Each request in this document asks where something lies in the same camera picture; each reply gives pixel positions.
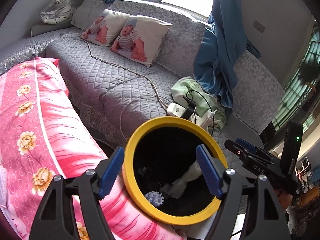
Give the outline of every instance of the pillow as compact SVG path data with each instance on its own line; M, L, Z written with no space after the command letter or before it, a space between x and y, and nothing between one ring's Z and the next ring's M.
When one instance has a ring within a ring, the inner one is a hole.
M99 46L109 46L129 17L129 14L106 9L82 34L82 38Z
M58 62L38 57L0 77L0 214L24 240L55 174L77 177L107 158L65 95ZM80 204L73 203L77 239L88 240ZM187 239L141 213L119 176L100 205L116 239Z
M111 50L150 67L158 57L162 38L172 26L152 17L130 16Z
M89 28L93 20L109 6L110 4L105 4L103 0L85 0L73 13L72 20L70 22L75 27L86 30Z

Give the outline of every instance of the gray quilted cover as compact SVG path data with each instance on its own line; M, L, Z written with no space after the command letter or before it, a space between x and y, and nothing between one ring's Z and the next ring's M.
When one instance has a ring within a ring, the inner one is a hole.
M44 56L47 45L55 40L78 35L78 28L67 28L41 35L21 39L0 49L0 75L8 71L14 65L26 60L32 60L36 56Z
M109 48L95 44L90 44L90 48L96 57L148 76L159 94L172 100L170 88L180 78L178 75L157 63L151 68L145 67ZM123 68L93 59L87 44L78 37L50 43L46 48L46 56L60 58L61 74L70 90L71 101L80 109L80 117L85 126L102 132L112 147L124 145L125 141L119 130L120 113L135 97L154 94L150 83ZM130 136L145 121L165 115L165 109L156 98L137 99L124 111L122 131ZM235 116L230 118L222 132L214 132L214 138L223 150L228 166L250 175L241 167L238 157L224 148L226 139L238 137L262 146L259 136Z

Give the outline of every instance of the white cable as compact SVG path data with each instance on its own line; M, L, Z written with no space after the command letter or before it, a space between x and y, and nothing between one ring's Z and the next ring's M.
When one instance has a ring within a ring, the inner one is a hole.
M92 7L91 11L88 13L88 15L87 15L87 19L88 19L88 20L89 20L89 15L91 14L93 8L96 6L97 2L98 2L98 0L96 0L96 2L95 2L95 4L94 4L94 6ZM132 71L132 70L130 70L130 69L124 67L124 66L121 66L121 65L118 65L118 64L115 64L115 63L111 63L111 62L107 62L107 61L105 61L105 60L103 60L103 59L101 59L101 58L99 58L99 57L94 56L94 55L92 54L92 50L91 50L91 48L90 48L89 42L82 38L82 32L83 32L84 26L82 27L82 30L81 30L81 32L80 32L80 39L83 40L83 41L87 44L88 49L89 49L89 52L90 52L90 56L91 56L92 58L94 58L94 59L96 59L96 60L99 60L99 61L101 61L101 62L104 62L104 63L106 63L106 64L110 64L110 65L112 65L112 66L116 66L116 67L122 68L122 69L124 69L124 70L127 70L127 71L129 71L129 72L131 72L131 73L136 74L138 77L144 77L146 80L148 80L148 82L150 83L151 87L152 87L153 90L155 91L155 94L141 95L141 96L138 96L138 97L132 99L131 102L130 102L129 104L127 104L127 105L124 107L124 109L121 111L120 121L119 121L119 128L120 128L120 132L121 132L123 138L124 138L126 141L128 141L128 140L127 140L127 137L124 135L124 133L122 132L122 129L121 129L122 114L123 114L124 110L127 108L127 106L129 106L134 100L136 100L136 99L138 99L138 98L142 98L142 97L145 97L145 96L156 96L156 97L158 98L159 102L164 106L164 109L166 110L166 109L168 108L168 105L167 105L166 103L164 103L164 101L162 100L162 98L165 99L165 100L167 100L167 101L169 101L169 102L171 102L171 103L172 103L172 101L169 100L168 98L165 98L165 97L159 95L159 92L158 92L155 84L154 84L147 76L145 76L145 75L143 75L143 74L140 74L140 73L137 73L137 72L135 72L135 71Z
M89 15L90 15L90 13L92 12L93 8L96 6L97 2L98 2L98 0L96 0L96 2L95 2L95 4L94 4L94 6L92 7L91 11L88 13L87 19L89 19ZM82 30L81 30L81 32L80 32L80 39L83 40L85 43L87 43L87 46L88 46L88 49L89 49L89 52L90 52L90 56L91 56L92 58L94 58L94 59L96 59L96 60L99 60L99 61L101 61L101 62L104 62L104 63L106 63L106 64L110 64L110 65L113 65L113 66L116 66L116 67L123 68L124 70L127 70L127 71L129 71L129 72L131 72L131 73L136 74L138 77L144 77L146 80L148 80L148 82L150 83L151 87L153 88L153 90L155 91L156 95L158 96L159 102L164 106L165 109L168 108L168 105L167 105L166 103L164 103L164 101L161 99L161 98L164 98L164 97L161 97L161 96L159 95L159 92L158 92L155 84L154 84L147 76L145 76L145 75L143 75L143 74L139 74L139 73L137 73L137 72L135 72L135 71L132 71L132 70L130 70L130 69L124 67L124 66L121 66L121 65L118 65L118 64L115 64L115 63L111 63L111 62L107 62L107 61L105 61L105 60L103 60L103 59L101 59L101 58L99 58L99 57L94 56L94 55L92 54L92 51L91 51L89 42L86 41L86 40L84 40L84 39L82 38L82 32L83 32L84 26L85 26L85 25L83 25Z
M160 98L163 98L163 99L165 99L165 100L169 101L170 103L172 103L172 101L171 101L171 100L169 100L168 98L162 97L162 96L157 95L157 94L145 94L145 95L141 95L141 96L138 96L138 97L136 97L136 98L132 99L132 100L130 101L130 103L129 103L129 104L127 104L127 105L124 107L124 109L122 109L121 114L120 114L120 122L119 122L120 132L121 132L121 134L122 134L123 138L124 138L127 142L128 142L127 137L124 135L124 133L122 132L122 129L121 129L121 119L122 119L122 114L123 114L123 112L125 111L125 109L126 109L129 105L131 105L131 104L132 104L132 102L133 102L134 100L136 100L136 99L138 99L138 98L142 98L142 97L148 97L148 96L158 97L159 99L160 99Z
M105 60L103 60L103 59L101 59L101 58L99 58L99 57L94 56L94 55L92 54L92 51L91 51L89 42L87 42L86 40L84 40L82 37L80 37L80 38L87 43L87 46L88 46L88 48L89 48L89 52L90 52L90 56L91 56L91 57L95 58L96 60L100 60L101 62L104 62L104 63L106 63L106 64L110 64L110 65L113 65L113 66L116 66L116 67L123 68L124 70L127 70L127 71L129 71L129 72L131 72L131 73L134 73L134 74L136 74L136 75L139 76L139 77L144 77L146 80L148 80L149 83L151 84L151 87L152 87L153 90L155 91L156 95L158 95L158 99L159 99L160 103L164 106L165 109L168 108L168 105L167 105L166 103L164 103L164 101L161 99L161 98L163 98L163 97L159 95L159 92L158 92L158 90L157 90L157 88L156 88L156 85L155 85L147 76L142 75L142 74L140 74L140 73L137 73L137 72L135 72L135 71L132 71L132 70L130 70L130 69L124 67L124 66L121 66L121 65L118 65L118 64L115 64L115 63L111 63L111 62L107 62L107 61L105 61Z

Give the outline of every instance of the lace trim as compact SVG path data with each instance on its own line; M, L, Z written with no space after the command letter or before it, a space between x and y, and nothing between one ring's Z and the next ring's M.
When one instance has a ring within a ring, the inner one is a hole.
M126 145L127 142L124 140L121 132L114 128L103 114L95 110L92 106L83 103L81 100L81 95L72 86L71 82L65 77L63 77L63 79L71 95L70 101L80 110L80 119L83 124L88 128L94 128L103 133L106 141L111 146L116 147L119 145Z
M79 33L72 33L72 34L66 33L61 36L61 39L72 38L76 36L79 36ZM56 40L57 38L51 39L50 41L47 41L45 43L21 50L17 53L14 53L13 55L10 55L10 57L8 57L6 60L0 63L0 70L1 70L0 75L6 73L14 65L17 65L19 63L22 63L28 60L33 60L35 57L38 57L38 56L42 56L41 54L45 52L45 48L51 42Z

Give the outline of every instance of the white plush toy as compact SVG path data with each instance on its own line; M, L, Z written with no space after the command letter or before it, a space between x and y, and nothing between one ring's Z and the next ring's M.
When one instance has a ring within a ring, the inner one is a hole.
M76 7L72 6L70 0L53 0L40 13L40 17L44 23L62 24L72 19L75 10Z

